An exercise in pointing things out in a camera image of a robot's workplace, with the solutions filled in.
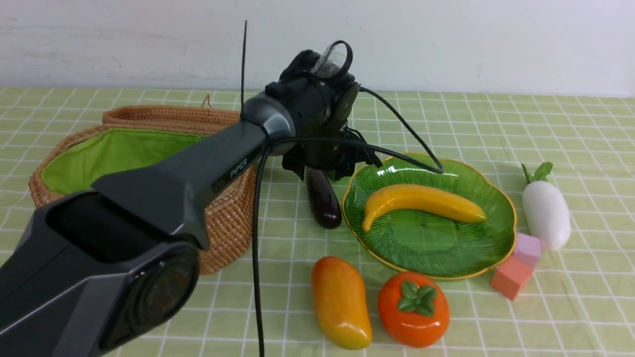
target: banana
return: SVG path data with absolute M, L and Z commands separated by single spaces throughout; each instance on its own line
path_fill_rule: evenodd
M 375 219 L 394 210 L 419 210 L 468 224 L 487 220 L 485 211 L 466 198 L 433 187 L 398 184 L 370 195 L 364 208 L 362 229 L 368 232 Z

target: toy vegetable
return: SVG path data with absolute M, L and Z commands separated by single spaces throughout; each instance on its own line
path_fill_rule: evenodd
M 406 346 L 431 346 L 450 325 L 450 307 L 441 289 L 411 271 L 386 281 L 379 291 L 378 307 L 386 332 Z
M 481 223 L 487 220 L 483 209 L 459 195 L 434 187 L 394 184 L 370 195 L 364 207 L 362 229 L 370 230 L 373 221 L 394 210 L 420 210 L 462 223 Z
M 571 222 L 565 198 L 547 181 L 553 164 L 542 163 L 533 175 L 522 166 L 528 184 L 523 191 L 523 210 L 529 231 L 540 239 L 544 250 L 558 250 L 571 236 Z
M 326 174 L 307 168 L 305 182 L 309 206 L 316 222 L 327 229 L 339 227 L 342 224 L 342 209 Z
M 373 332 L 358 271 L 340 258 L 323 257 L 313 266 L 311 288 L 317 323 L 326 337 L 344 349 L 368 347 Z

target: persimmon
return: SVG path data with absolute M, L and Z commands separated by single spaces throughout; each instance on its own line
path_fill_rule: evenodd
M 409 347 L 435 344 L 450 325 L 450 306 L 443 291 L 430 278 L 411 271 L 386 281 L 378 309 L 386 332 Z

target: toy block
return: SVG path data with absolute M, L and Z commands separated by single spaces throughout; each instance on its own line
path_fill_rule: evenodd
M 540 239 L 527 234 L 518 233 L 518 240 L 516 241 L 516 249 L 513 256 L 522 260 L 525 264 L 532 269 L 536 269 L 538 261 L 540 261 L 540 254 L 542 248 L 540 246 Z
M 527 285 L 532 274 L 533 269 L 530 266 L 511 255 L 499 265 L 490 284 L 509 300 L 514 300 Z

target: table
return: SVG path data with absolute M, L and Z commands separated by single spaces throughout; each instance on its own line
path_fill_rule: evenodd
M 64 136 L 96 125 L 114 107 L 200 105 L 207 94 L 213 107 L 239 109 L 236 91 L 0 88 L 0 262 L 11 255 L 34 209 L 29 176 Z M 279 158 L 272 159 L 260 220 L 267 355 L 635 356 L 635 98 L 380 94 L 439 157 L 469 163 L 505 191 L 521 232 L 527 230 L 520 163 L 535 169 L 552 161 L 551 182 L 572 210 L 571 240 L 557 252 L 544 252 L 514 302 L 492 290 L 490 274 L 440 283 L 451 326 L 437 345 L 407 349 L 386 335 L 377 316 L 378 289 L 393 271 L 362 251 L 345 224 L 332 231 L 318 227 L 304 186 L 282 170 Z M 371 144 L 422 151 L 367 95 L 357 99 L 350 122 Z M 340 197 L 346 182 L 335 186 Z M 375 334 L 365 351 L 332 346 L 316 325 L 310 271 L 323 255 L 347 259 L 364 277 Z M 202 276 L 169 323 L 109 356 L 257 356 L 250 257 Z

